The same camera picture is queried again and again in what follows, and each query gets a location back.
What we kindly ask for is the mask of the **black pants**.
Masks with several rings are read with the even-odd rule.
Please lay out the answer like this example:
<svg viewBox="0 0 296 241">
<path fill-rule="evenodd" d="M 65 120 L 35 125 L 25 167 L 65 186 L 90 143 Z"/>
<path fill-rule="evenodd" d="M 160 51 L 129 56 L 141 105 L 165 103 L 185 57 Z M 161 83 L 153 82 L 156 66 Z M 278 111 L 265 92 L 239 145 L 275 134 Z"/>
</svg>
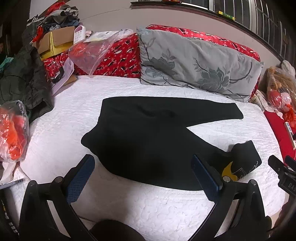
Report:
<svg viewBox="0 0 296 241">
<path fill-rule="evenodd" d="M 234 103 L 176 97 L 111 97 L 102 102 L 96 126 L 81 144 L 112 174 L 159 187 L 199 191 L 194 155 L 220 175 L 246 176 L 262 161 L 252 141 L 226 152 L 198 137 L 190 126 L 241 120 Z"/>
</svg>

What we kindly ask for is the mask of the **white power strip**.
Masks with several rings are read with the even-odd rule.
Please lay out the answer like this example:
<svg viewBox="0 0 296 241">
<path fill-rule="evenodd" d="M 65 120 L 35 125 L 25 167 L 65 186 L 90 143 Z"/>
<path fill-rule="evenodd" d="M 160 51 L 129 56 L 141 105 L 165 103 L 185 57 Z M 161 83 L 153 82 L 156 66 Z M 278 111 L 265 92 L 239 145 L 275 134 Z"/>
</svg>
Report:
<svg viewBox="0 0 296 241">
<path fill-rule="evenodd" d="M 285 122 L 284 125 L 285 125 L 285 128 L 287 130 L 288 137 L 289 137 L 289 139 L 291 141 L 292 148 L 295 150 L 296 149 L 295 134 L 292 132 L 292 128 L 290 127 L 288 122 Z"/>
</svg>

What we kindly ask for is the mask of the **red blanket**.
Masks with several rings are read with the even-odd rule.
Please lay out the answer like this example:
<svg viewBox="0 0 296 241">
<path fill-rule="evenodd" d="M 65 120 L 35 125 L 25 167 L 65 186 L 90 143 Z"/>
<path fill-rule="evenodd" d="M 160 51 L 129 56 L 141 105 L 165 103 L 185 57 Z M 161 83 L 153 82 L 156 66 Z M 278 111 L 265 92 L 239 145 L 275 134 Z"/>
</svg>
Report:
<svg viewBox="0 0 296 241">
<path fill-rule="evenodd" d="M 295 150 L 292 147 L 292 142 L 290 141 L 287 129 L 285 128 L 285 121 L 282 120 L 276 113 L 271 113 L 266 110 L 263 113 L 274 132 L 274 135 L 280 146 L 283 162 L 287 166 L 285 163 L 285 158 L 286 156 L 290 156 L 291 158 L 295 159 Z"/>
</svg>

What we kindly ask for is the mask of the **bagged plush toys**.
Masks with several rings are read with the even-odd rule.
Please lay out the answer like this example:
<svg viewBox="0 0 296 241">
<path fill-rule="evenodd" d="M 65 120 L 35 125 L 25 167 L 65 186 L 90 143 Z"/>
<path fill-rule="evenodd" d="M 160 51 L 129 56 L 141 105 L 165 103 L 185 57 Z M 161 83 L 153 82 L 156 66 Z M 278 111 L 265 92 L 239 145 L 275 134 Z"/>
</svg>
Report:
<svg viewBox="0 0 296 241">
<path fill-rule="evenodd" d="M 281 112 L 283 120 L 295 129 L 295 68 L 284 60 L 280 68 L 268 68 L 266 77 L 269 105 Z"/>
</svg>

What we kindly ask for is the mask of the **plastic bag orange contents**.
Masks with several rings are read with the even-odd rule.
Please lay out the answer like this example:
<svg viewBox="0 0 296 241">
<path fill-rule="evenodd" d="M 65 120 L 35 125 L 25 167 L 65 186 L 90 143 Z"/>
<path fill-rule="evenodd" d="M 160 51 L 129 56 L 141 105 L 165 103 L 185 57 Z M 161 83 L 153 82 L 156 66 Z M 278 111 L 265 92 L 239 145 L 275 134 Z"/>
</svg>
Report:
<svg viewBox="0 0 296 241">
<path fill-rule="evenodd" d="M 29 118 L 20 100 L 1 105 L 1 161 L 18 162 L 26 156 Z"/>
</svg>

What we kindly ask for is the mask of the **dark green jacket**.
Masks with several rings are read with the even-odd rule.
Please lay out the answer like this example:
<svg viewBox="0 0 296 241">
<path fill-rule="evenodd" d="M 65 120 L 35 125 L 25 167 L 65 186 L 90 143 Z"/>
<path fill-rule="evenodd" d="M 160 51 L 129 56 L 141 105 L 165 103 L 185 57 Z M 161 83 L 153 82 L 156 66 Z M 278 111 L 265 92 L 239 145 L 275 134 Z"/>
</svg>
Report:
<svg viewBox="0 0 296 241">
<path fill-rule="evenodd" d="M 30 123 L 54 108 L 44 63 L 37 48 L 30 44 L 36 33 L 36 24 L 30 24 L 24 30 L 23 46 L 1 78 L 1 104 L 20 100 L 26 108 Z"/>
</svg>

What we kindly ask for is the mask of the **window with bars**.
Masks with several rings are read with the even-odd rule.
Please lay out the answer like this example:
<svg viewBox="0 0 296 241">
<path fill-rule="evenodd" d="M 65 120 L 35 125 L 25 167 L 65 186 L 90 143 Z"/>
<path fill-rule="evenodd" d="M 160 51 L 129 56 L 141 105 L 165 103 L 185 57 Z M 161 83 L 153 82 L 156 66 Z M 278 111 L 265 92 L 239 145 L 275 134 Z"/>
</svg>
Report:
<svg viewBox="0 0 296 241">
<path fill-rule="evenodd" d="M 295 64 L 295 32 L 271 1 L 183 1 L 222 12 L 266 42 L 281 58 Z"/>
</svg>

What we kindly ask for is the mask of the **grey floral pillow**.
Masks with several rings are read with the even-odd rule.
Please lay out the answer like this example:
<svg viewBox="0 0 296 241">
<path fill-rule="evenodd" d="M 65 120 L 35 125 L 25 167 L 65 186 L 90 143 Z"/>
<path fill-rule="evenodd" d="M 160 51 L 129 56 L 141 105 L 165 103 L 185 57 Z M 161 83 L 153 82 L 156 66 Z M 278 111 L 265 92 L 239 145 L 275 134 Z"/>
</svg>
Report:
<svg viewBox="0 0 296 241">
<path fill-rule="evenodd" d="M 197 38 L 138 29 L 142 84 L 177 86 L 247 102 L 264 63 Z"/>
</svg>

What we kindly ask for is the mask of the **clear zip bag red contents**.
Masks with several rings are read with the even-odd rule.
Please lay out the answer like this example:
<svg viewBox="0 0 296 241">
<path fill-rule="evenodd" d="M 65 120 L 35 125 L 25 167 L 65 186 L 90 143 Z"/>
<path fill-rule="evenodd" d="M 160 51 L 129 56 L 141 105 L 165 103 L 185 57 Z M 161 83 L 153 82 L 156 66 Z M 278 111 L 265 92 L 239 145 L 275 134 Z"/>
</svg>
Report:
<svg viewBox="0 0 296 241">
<path fill-rule="evenodd" d="M 112 45 L 133 34 L 131 29 L 95 32 L 90 37 L 72 45 L 70 60 L 88 75 L 92 75 Z"/>
</svg>

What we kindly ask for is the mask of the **cardboard box yellow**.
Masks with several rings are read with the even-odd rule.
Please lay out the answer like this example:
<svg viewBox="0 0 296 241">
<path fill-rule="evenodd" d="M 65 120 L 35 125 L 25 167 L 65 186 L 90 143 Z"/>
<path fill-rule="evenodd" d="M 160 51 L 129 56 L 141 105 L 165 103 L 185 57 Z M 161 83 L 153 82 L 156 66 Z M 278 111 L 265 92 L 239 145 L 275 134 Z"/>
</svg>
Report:
<svg viewBox="0 0 296 241">
<path fill-rule="evenodd" d="M 75 27 L 64 27 L 46 33 L 43 38 L 33 42 L 41 60 L 56 56 L 73 45 Z"/>
</svg>

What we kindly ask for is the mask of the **red patterned bolster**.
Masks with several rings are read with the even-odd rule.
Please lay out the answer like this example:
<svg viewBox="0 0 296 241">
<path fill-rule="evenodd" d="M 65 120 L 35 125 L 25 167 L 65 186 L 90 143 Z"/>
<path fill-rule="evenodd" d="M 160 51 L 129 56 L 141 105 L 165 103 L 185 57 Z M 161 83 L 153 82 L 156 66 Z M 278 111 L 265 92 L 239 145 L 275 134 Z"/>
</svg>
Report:
<svg viewBox="0 0 296 241">
<path fill-rule="evenodd" d="M 212 42 L 221 46 L 225 46 L 234 49 L 240 53 L 243 53 L 249 57 L 260 61 L 259 55 L 252 51 L 247 46 L 240 45 L 230 40 L 220 38 L 207 33 L 193 31 L 189 29 L 182 29 L 176 27 L 168 27 L 162 25 L 150 25 L 146 29 L 149 30 L 162 30 L 179 34 L 183 37 L 197 38 L 207 42 Z M 103 60 L 99 63 L 95 69 L 95 75 L 105 76 L 117 76 L 126 78 L 138 78 L 141 77 L 141 66 L 140 66 L 140 48 L 137 32 L 127 36 L 117 42 L 108 50 Z M 257 90 L 259 79 L 255 85 L 255 88 L 251 94 L 251 97 Z"/>
</svg>

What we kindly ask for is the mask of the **white bottle pink label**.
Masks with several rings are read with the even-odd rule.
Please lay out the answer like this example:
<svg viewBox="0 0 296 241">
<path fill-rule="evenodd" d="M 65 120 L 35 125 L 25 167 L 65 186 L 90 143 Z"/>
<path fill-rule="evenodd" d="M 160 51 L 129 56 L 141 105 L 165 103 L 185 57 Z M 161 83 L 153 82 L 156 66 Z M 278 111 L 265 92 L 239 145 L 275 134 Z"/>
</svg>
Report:
<svg viewBox="0 0 296 241">
<path fill-rule="evenodd" d="M 86 38 L 86 28 L 83 25 L 79 25 L 74 30 L 73 44 L 76 44 Z"/>
</svg>

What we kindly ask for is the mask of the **pile of clothes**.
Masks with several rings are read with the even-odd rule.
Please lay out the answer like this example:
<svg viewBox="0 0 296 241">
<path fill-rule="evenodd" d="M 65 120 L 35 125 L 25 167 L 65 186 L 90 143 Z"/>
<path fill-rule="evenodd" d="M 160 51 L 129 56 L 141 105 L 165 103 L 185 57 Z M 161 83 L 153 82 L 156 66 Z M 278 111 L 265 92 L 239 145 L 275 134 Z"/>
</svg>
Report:
<svg viewBox="0 0 296 241">
<path fill-rule="evenodd" d="M 58 2 L 51 5 L 44 16 L 34 16 L 27 21 L 27 28 L 31 28 L 33 33 L 41 28 L 43 34 L 65 27 L 77 27 L 79 25 L 79 10 L 76 6 L 70 6 Z"/>
</svg>

